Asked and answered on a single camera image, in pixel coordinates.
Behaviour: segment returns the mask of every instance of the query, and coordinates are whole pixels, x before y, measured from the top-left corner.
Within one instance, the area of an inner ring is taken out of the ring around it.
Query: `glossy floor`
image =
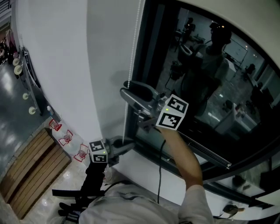
[[[0,65],[0,174],[19,147],[48,118],[48,113],[30,115],[34,106],[31,98],[24,100],[27,92],[14,74],[14,66]]]

